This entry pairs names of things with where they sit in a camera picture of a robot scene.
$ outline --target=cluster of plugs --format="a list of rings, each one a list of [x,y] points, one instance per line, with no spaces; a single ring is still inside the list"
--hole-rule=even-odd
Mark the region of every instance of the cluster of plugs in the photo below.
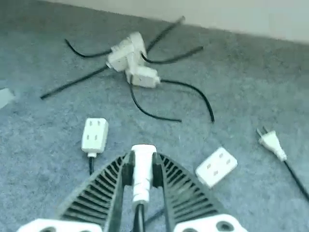
[[[141,55],[147,57],[147,54],[139,32],[130,34],[111,50],[106,65],[117,72],[125,71],[128,83],[146,88],[155,88],[160,84],[157,70],[145,66]]]

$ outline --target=white plug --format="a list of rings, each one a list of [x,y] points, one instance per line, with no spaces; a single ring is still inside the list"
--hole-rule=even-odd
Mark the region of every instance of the white plug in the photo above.
[[[141,86],[145,88],[155,88],[160,84],[160,77],[155,69],[143,66],[139,64],[139,56],[135,53],[131,53],[127,56],[128,68],[126,69],[126,80],[130,84],[135,86]]]
[[[237,160],[223,147],[218,148],[196,169],[200,182],[212,188],[237,167]]]
[[[134,152],[133,174],[133,209],[138,204],[143,204],[147,209],[149,192],[153,180],[153,153],[156,152],[154,145],[138,144],[131,148]]]
[[[107,57],[106,65],[115,69],[117,72],[124,71],[128,68],[128,56],[132,54],[138,65],[144,65],[145,61],[141,57],[142,52],[146,55],[144,40],[139,32],[130,34],[126,39],[118,45],[111,48],[112,53]]]
[[[108,122],[104,118],[87,118],[82,137],[82,151],[96,158],[104,151],[108,133]]]
[[[281,162],[286,161],[287,156],[280,145],[276,132],[274,130],[268,132],[268,130],[265,127],[263,128],[266,131],[266,134],[262,134],[259,129],[256,129],[257,133],[261,137],[259,139],[259,143],[268,150],[270,150],[272,153],[274,153]]]
[[[129,84],[131,79],[133,85],[145,88],[155,88],[160,84],[157,70],[145,66],[138,66],[133,70],[127,69],[126,80]]]

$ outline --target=gripper jaw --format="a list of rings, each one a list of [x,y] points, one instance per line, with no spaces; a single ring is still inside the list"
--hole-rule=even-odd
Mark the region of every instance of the gripper jaw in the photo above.
[[[133,170],[132,152],[97,170],[63,202],[55,219],[96,223],[104,232],[119,231],[123,190],[132,185]],[[160,153],[153,154],[153,186],[163,188],[168,232],[187,222],[228,215],[195,176]]]

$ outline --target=white multi-outlet adapter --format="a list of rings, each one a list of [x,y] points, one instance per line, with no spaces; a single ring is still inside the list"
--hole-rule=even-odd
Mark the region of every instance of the white multi-outlet adapter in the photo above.
[[[212,188],[237,167],[237,160],[223,147],[218,148],[196,169],[200,182]]]
[[[130,34],[111,50],[106,65],[117,72],[125,71],[129,84],[145,88],[155,88],[160,84],[157,70],[145,66],[141,53],[147,57],[146,48],[139,32]]]
[[[82,151],[96,158],[105,149],[108,122],[104,118],[87,118],[82,137]]]

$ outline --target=electrical cord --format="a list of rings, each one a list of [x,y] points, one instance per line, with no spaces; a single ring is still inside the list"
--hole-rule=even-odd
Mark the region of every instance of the electrical cord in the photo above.
[[[208,99],[206,98],[206,96],[204,95],[204,93],[201,90],[199,90],[198,88],[196,88],[196,87],[194,87],[190,84],[183,83],[183,82],[180,82],[180,81],[172,81],[172,80],[161,79],[161,83],[168,83],[168,84],[185,86],[185,87],[191,88],[191,89],[195,90],[197,93],[199,93],[200,96],[203,98],[203,100],[204,100],[204,102],[205,102],[205,104],[208,108],[209,114],[211,116],[211,121],[214,123],[214,115],[213,115],[213,111],[212,111],[212,108],[211,108],[211,104],[209,103]]]
[[[293,179],[295,180],[297,186],[299,187],[300,191],[305,196],[306,200],[309,202],[309,193],[306,190],[305,186],[303,185],[303,183],[301,183],[300,179],[298,178],[295,171],[293,170],[293,168],[291,167],[291,165],[289,164],[289,162],[287,160],[284,161],[284,164],[288,168],[289,172],[291,173],[291,175],[292,175]]]
[[[65,42],[67,44],[67,46],[78,56],[80,57],[83,57],[83,58],[94,58],[94,57],[101,57],[101,56],[105,56],[105,55],[108,55],[109,53],[112,52],[112,50],[106,50],[106,51],[103,51],[103,52],[99,52],[99,53],[94,53],[94,54],[88,54],[88,55],[85,55],[85,54],[82,54],[80,52],[78,52],[72,45],[71,43],[65,39]]]
[[[198,52],[201,52],[203,50],[204,50],[204,47],[199,46],[199,47],[196,47],[196,48],[194,48],[194,49],[192,49],[192,50],[190,50],[190,51],[188,51],[188,52],[186,52],[182,55],[178,55],[178,56],[175,56],[175,57],[172,57],[172,58],[169,58],[169,59],[165,59],[165,60],[150,60],[150,59],[146,58],[143,53],[141,53],[141,57],[146,62],[148,62],[150,64],[172,64],[172,63],[178,62],[182,59],[186,59],[186,58],[188,58],[188,57],[190,57],[190,56],[192,56],[192,55],[194,55]]]
[[[73,86],[73,85],[76,85],[77,83],[83,82],[83,81],[85,81],[85,80],[87,80],[87,79],[93,77],[94,75],[103,72],[103,71],[106,70],[106,69],[108,69],[108,66],[107,66],[107,65],[105,65],[104,67],[102,67],[102,68],[100,68],[100,69],[98,69],[98,70],[96,70],[96,71],[94,71],[94,72],[91,72],[91,73],[89,73],[88,75],[83,76],[83,77],[81,77],[81,78],[79,78],[79,79],[77,79],[77,80],[70,81],[70,82],[68,82],[68,83],[66,83],[66,84],[64,84],[64,85],[62,85],[62,86],[60,86],[60,87],[58,87],[58,88],[55,88],[54,90],[51,90],[51,91],[49,91],[49,92],[43,94],[42,96],[40,96],[40,98],[41,98],[42,100],[44,100],[44,99],[46,99],[46,98],[48,98],[48,97],[51,97],[51,96],[53,96],[53,95],[55,95],[55,94],[57,94],[57,93],[63,91],[63,90],[66,89],[66,88],[69,88],[69,87],[71,87],[71,86]]]
[[[263,127],[263,129],[266,133],[262,133],[259,129],[256,129],[256,132],[260,136],[259,143],[265,148],[267,148],[269,151],[274,153],[281,162],[284,162],[285,166],[288,168],[300,191],[309,202],[309,193],[306,190],[305,186],[301,183],[300,179],[296,175],[295,171],[292,169],[289,162],[287,161],[287,155],[285,154],[284,150],[280,145],[276,132],[274,130],[269,131],[266,127]]]
[[[93,157],[89,157],[89,174],[92,175],[93,171],[94,171],[94,158]]]
[[[167,28],[165,28],[163,31],[161,31],[160,34],[158,34],[147,46],[146,52],[150,52],[150,50],[160,41],[162,40],[171,30],[173,30],[175,27],[179,26],[183,21],[185,20],[184,16],[179,18],[176,22],[169,25]]]
[[[138,204],[135,209],[133,232],[145,231],[145,212],[144,205]]]
[[[181,119],[156,116],[156,115],[150,114],[150,113],[148,113],[147,111],[145,111],[145,110],[138,104],[138,102],[137,102],[137,100],[136,100],[136,98],[135,98],[134,91],[133,91],[132,79],[133,79],[133,77],[130,78],[130,84],[129,84],[130,92],[131,92],[131,97],[132,97],[132,100],[134,101],[136,107],[137,107],[140,111],[142,111],[144,114],[146,114],[146,115],[148,115],[148,116],[150,116],[150,117],[153,117],[153,118],[155,118],[155,119],[166,120],[166,121],[174,121],[174,122],[182,122]]]

